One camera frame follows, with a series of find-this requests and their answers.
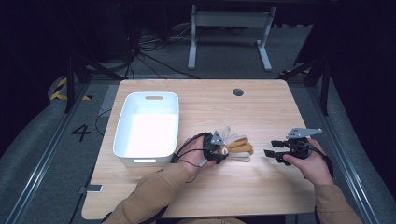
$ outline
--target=fingers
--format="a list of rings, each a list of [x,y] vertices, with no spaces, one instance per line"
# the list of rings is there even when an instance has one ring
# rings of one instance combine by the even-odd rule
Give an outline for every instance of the fingers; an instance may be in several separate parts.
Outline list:
[[[304,162],[303,160],[300,160],[300,159],[293,157],[291,155],[288,155],[288,154],[283,155],[283,160],[289,162],[290,164],[296,166],[297,168],[300,168],[302,165],[302,162]]]

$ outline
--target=dark background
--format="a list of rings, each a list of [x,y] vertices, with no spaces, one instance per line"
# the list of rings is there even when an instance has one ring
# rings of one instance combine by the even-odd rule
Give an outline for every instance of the dark background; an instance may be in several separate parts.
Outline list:
[[[316,24],[298,61],[326,55],[355,132],[394,196],[396,26],[392,6],[390,1],[348,3],[325,9],[278,7],[274,25]],[[70,55],[81,54],[98,63],[123,59],[135,48],[141,27],[166,38],[170,27],[189,22],[190,13],[190,6],[177,5],[1,1],[0,155],[50,103],[48,89],[64,74]]]

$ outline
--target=silver metal bracket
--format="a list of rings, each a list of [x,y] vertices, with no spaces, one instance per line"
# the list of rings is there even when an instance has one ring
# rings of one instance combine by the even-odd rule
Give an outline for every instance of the silver metal bracket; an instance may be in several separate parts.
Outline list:
[[[218,145],[218,146],[224,146],[225,143],[223,139],[221,138],[220,134],[218,131],[215,131],[213,133],[212,139],[210,140],[210,143],[213,145]]]
[[[291,131],[286,135],[287,139],[303,138],[313,134],[322,133],[321,129],[303,129],[303,128],[292,128]]]
[[[197,7],[192,5],[191,10],[191,45],[188,68],[195,69],[195,59],[197,52],[197,27],[249,27],[263,28],[261,40],[257,40],[257,48],[262,57],[262,64],[265,71],[271,71],[272,66],[265,50],[271,25],[275,16],[276,8],[271,7],[268,12],[226,12],[226,11],[197,11]]]
[[[103,185],[89,185],[88,187],[80,187],[78,193],[100,193],[103,190]]]

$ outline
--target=brown sleeve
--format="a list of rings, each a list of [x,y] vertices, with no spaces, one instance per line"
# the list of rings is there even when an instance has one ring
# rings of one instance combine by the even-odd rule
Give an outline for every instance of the brown sleeve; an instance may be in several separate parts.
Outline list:
[[[338,186],[315,186],[315,199],[321,224],[362,223]]]
[[[154,217],[175,199],[177,191],[189,177],[186,168],[177,163],[142,177],[136,189],[117,205],[104,223],[140,223]]]

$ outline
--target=white plastic bin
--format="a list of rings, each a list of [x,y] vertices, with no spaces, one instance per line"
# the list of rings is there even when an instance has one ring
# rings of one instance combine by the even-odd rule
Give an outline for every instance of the white plastic bin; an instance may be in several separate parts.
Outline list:
[[[127,166],[164,166],[177,146],[178,97],[172,92],[134,92],[121,110],[113,151]]]

